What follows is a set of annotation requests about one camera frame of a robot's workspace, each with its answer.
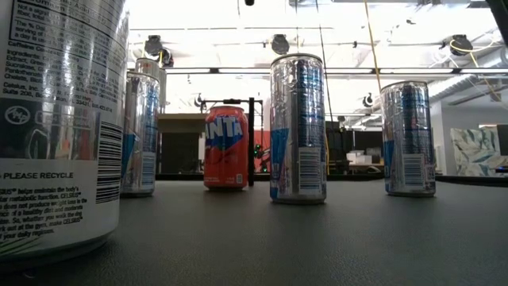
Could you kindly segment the silver blue Red Bull can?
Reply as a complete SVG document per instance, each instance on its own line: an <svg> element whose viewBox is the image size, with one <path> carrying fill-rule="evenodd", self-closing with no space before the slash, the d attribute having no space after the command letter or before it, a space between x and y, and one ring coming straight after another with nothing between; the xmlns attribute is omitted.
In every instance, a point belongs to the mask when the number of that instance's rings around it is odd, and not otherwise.
<svg viewBox="0 0 508 286"><path fill-rule="evenodd" d="M155 191L159 80L129 71L121 161L121 196L146 197Z"/></svg>
<svg viewBox="0 0 508 286"><path fill-rule="evenodd" d="M270 196L275 203L325 202L323 79L319 56L294 53L271 63Z"/></svg>
<svg viewBox="0 0 508 286"><path fill-rule="evenodd" d="M402 81L381 89L384 186L388 195L433 197L436 167L429 90Z"/></svg>

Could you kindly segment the red background panel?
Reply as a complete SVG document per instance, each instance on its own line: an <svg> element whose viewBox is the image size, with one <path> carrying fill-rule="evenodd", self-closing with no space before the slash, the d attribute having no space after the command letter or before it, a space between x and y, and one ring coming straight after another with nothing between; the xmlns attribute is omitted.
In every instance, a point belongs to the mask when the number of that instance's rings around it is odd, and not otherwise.
<svg viewBox="0 0 508 286"><path fill-rule="evenodd" d="M270 148L270 132L266 130L254 130L254 145L260 144L264 149Z"/></svg>

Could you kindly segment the orange Fanta can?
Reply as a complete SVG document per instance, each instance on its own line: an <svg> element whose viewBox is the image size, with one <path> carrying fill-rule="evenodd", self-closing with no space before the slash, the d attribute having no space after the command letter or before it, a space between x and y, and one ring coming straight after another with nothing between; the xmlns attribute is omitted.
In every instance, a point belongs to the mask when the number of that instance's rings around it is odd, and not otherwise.
<svg viewBox="0 0 508 286"><path fill-rule="evenodd" d="M248 184L248 119L238 106L215 106L205 119L204 185L240 190Z"/></svg>

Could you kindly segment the suspended linear ceiling light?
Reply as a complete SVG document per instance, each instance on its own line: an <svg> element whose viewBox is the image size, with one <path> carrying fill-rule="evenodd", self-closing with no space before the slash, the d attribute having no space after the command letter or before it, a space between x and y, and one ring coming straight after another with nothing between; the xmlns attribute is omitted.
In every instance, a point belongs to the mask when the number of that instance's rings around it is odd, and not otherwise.
<svg viewBox="0 0 508 286"><path fill-rule="evenodd" d="M169 68L169 75L205 75L205 74L232 74L232 75L268 75L270 68ZM328 68L328 75L508 75L508 68Z"/></svg>

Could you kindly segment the white cardboard box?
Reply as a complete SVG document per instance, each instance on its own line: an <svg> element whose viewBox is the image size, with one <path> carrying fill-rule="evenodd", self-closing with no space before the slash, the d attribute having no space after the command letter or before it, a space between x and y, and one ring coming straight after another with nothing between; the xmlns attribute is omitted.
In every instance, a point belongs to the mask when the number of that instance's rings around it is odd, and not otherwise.
<svg viewBox="0 0 508 286"><path fill-rule="evenodd" d="M372 164L372 155L365 155L363 150L352 150L346 158L350 164Z"/></svg>

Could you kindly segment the black table mat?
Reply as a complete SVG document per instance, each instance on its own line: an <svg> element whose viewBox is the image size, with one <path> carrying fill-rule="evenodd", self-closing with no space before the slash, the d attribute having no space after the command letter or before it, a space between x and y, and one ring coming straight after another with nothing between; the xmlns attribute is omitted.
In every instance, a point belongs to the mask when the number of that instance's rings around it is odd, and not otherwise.
<svg viewBox="0 0 508 286"><path fill-rule="evenodd" d="M275 204L163 181L123 199L100 249L0 286L508 286L508 188L440 183L429 199L331 182L324 204Z"/></svg>

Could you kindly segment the black monitor screen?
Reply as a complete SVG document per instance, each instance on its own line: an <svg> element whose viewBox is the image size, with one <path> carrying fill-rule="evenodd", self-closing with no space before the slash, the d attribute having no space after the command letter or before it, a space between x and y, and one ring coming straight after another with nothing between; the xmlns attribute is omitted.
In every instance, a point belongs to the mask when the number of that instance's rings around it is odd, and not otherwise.
<svg viewBox="0 0 508 286"><path fill-rule="evenodd" d="M508 125L497 125L499 152L508 157Z"/></svg>

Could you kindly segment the wooden shelf with black frame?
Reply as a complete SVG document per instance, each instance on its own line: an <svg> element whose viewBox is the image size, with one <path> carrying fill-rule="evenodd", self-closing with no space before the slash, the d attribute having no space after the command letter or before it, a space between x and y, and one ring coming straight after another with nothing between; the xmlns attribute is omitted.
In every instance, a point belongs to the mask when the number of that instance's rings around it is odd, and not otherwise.
<svg viewBox="0 0 508 286"><path fill-rule="evenodd" d="M267 174L255 172L254 150L255 142L255 105L259 104L261 108L264 107L262 99L222 99L222 100L202 100L199 103L199 108L202 109L206 103L219 103L223 106L239 106L241 103L248 104L247 117L248 117L248 186L253 187L257 181L268 181ZM159 130L161 133L190 133L201 132L204 129L204 122L206 118L206 110L199 113L177 113L177 114L161 114L158 119ZM197 173L190 175L178 175L176 173L166 173L158 171L156 180L200 180L201 175Z"/></svg>

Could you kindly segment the silver ventilation duct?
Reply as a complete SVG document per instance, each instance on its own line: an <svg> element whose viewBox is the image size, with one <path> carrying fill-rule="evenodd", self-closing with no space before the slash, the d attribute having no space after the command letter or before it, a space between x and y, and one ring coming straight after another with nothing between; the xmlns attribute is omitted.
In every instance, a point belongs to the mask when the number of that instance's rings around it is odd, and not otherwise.
<svg viewBox="0 0 508 286"><path fill-rule="evenodd" d="M501 48L479 59L479 67L462 68L451 78L428 85L429 98L438 100L465 91L477 84L484 75L508 73L508 48Z"/></svg>

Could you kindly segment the patterned wall panel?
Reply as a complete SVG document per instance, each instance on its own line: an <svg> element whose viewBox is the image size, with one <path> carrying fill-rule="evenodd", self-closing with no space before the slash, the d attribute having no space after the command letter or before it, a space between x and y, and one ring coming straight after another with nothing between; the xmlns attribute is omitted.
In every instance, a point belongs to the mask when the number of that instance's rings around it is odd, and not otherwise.
<svg viewBox="0 0 508 286"><path fill-rule="evenodd" d="M502 155L496 128L451 128L450 136L458 176L508 176L496 172L497 168L508 167L508 155Z"/></svg>

